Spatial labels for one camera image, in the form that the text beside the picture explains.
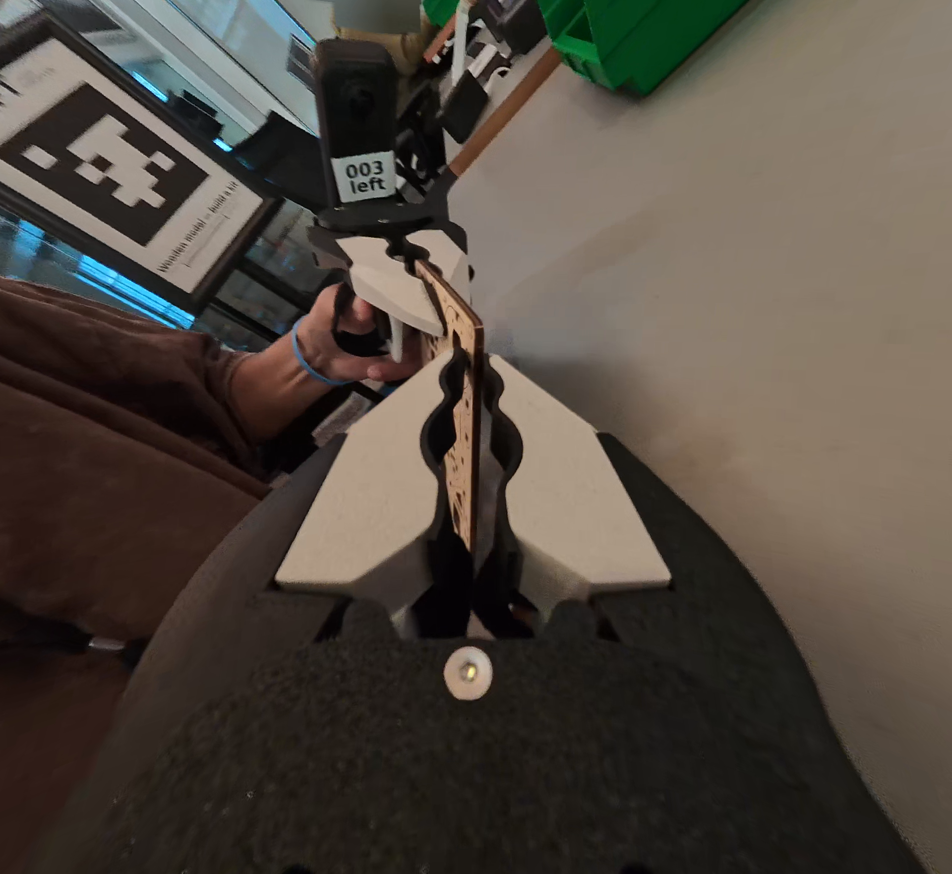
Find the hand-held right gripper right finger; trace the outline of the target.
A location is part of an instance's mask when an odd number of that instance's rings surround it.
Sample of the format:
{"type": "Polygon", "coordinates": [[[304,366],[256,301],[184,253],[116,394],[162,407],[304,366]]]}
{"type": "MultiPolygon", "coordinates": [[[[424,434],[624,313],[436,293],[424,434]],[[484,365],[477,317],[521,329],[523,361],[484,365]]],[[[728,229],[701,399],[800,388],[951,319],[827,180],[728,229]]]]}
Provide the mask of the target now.
{"type": "Polygon", "coordinates": [[[666,587],[671,572],[586,420],[497,355],[497,406],[515,426],[520,462],[506,482],[519,594],[540,611],[605,593],[666,587]]]}

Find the person's left forearm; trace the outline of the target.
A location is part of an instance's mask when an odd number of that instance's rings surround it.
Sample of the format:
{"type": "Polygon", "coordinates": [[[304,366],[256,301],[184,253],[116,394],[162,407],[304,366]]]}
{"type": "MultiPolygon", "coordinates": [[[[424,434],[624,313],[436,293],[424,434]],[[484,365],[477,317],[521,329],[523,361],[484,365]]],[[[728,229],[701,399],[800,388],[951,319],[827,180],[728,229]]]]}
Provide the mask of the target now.
{"type": "Polygon", "coordinates": [[[291,333],[236,361],[226,392],[230,412],[256,444],[281,434],[323,393],[296,358],[291,333]]]}

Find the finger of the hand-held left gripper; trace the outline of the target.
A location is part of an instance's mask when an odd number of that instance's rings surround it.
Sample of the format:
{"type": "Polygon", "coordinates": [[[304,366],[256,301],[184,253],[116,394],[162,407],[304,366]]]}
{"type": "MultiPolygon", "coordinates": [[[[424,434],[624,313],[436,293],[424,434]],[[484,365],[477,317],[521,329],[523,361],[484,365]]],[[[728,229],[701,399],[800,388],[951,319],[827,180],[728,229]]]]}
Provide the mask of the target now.
{"type": "Polygon", "coordinates": [[[445,331],[422,280],[388,255],[385,238],[351,236],[339,239],[338,245],[350,261],[351,285],[359,298],[423,333],[445,331]]]}
{"type": "Polygon", "coordinates": [[[425,228],[410,234],[410,243],[427,253],[427,261],[467,305],[472,305],[470,260],[468,254],[445,229],[425,228]]]}

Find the blue wristband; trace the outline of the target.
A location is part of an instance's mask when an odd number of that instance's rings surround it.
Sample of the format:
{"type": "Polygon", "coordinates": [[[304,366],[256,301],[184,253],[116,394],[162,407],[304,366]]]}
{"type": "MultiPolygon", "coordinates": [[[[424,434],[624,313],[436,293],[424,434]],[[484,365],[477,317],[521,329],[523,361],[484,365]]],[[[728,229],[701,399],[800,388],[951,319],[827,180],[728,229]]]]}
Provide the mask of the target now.
{"type": "Polygon", "coordinates": [[[324,375],[322,375],[320,372],[318,372],[314,367],[312,367],[312,366],[308,363],[308,361],[307,361],[307,360],[305,359],[305,357],[303,356],[303,352],[302,352],[301,345],[300,345],[300,340],[299,340],[299,329],[300,329],[300,326],[301,326],[302,321],[303,321],[303,317],[301,317],[301,318],[299,318],[298,320],[296,320],[296,321],[294,322],[294,324],[292,325],[292,330],[291,330],[291,332],[290,332],[290,338],[291,338],[291,341],[292,341],[292,351],[293,351],[293,355],[294,355],[294,358],[295,358],[295,360],[296,360],[298,366],[299,366],[299,367],[303,370],[303,372],[304,372],[305,374],[307,374],[312,380],[315,380],[315,381],[317,381],[317,382],[319,382],[319,383],[325,384],[325,385],[327,385],[328,387],[345,387],[345,386],[349,386],[349,385],[353,384],[353,383],[354,383],[353,380],[333,380],[333,379],[329,379],[329,378],[325,377],[324,375]]]}

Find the laser-cut wooden parts sheet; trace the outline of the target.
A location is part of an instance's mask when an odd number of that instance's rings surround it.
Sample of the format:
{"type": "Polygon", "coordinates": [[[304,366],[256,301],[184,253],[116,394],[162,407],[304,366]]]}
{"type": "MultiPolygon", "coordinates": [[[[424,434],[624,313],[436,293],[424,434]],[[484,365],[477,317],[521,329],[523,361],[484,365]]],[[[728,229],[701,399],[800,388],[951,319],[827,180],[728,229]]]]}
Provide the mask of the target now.
{"type": "Polygon", "coordinates": [[[435,265],[415,261],[415,272],[424,284],[443,330],[437,335],[421,333],[424,365],[445,352],[460,348],[468,359],[462,396],[454,405],[455,443],[444,456],[446,489],[454,530],[476,555],[484,328],[465,297],[454,290],[435,265]]]}

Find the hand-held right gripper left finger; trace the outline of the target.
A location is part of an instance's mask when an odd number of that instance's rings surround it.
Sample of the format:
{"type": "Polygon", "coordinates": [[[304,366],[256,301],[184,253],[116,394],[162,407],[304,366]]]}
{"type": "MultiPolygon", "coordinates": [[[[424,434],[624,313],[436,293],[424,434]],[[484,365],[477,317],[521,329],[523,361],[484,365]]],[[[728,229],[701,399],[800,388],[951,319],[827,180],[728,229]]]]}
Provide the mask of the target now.
{"type": "Polygon", "coordinates": [[[472,556],[443,461],[469,366],[438,356],[343,436],[275,574],[281,590],[369,600],[390,616],[423,599],[422,630],[466,628],[472,556]]]}

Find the person's left hand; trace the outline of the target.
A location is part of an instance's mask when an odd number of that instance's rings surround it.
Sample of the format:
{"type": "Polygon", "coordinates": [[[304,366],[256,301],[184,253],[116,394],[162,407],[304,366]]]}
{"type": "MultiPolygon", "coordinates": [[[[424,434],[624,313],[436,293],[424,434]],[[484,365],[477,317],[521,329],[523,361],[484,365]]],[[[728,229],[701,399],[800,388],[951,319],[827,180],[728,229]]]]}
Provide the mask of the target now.
{"type": "Polygon", "coordinates": [[[339,283],[319,293],[303,316],[299,340],[308,363],[333,380],[402,381],[422,368],[422,337],[415,329],[404,334],[400,356],[390,350],[358,354],[358,346],[377,333],[375,308],[339,283]]]}

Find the white stand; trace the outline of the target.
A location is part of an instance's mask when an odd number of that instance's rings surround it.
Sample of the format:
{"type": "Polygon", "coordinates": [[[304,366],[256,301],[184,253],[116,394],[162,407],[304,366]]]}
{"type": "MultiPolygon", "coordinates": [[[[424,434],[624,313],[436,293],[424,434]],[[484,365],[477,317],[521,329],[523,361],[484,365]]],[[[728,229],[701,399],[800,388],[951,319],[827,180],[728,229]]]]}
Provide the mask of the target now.
{"type": "Polygon", "coordinates": [[[482,87],[486,87],[494,77],[506,77],[511,67],[511,58],[504,51],[492,44],[485,44],[470,61],[467,72],[482,87]]]}

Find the black block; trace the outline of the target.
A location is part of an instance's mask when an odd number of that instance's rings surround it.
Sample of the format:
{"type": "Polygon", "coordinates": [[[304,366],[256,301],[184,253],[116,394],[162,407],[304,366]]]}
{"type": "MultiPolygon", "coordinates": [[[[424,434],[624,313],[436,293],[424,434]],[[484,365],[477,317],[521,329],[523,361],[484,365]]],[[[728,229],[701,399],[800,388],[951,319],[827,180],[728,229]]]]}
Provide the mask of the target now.
{"type": "Polygon", "coordinates": [[[439,114],[440,125],[454,142],[463,145],[488,103],[489,95],[479,78],[466,70],[446,97],[439,114]]]}
{"type": "Polygon", "coordinates": [[[483,21],[517,57],[528,54],[546,35],[538,0],[485,0],[483,21]]]}

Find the framed black-white marker sign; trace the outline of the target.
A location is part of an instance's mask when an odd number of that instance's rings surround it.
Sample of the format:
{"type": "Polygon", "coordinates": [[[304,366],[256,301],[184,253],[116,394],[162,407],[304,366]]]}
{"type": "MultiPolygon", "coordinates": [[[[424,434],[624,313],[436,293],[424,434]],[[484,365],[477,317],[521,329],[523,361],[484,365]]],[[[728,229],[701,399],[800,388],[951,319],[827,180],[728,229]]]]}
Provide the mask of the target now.
{"type": "Polygon", "coordinates": [[[282,199],[45,12],[1,33],[2,210],[196,314],[282,199]]]}

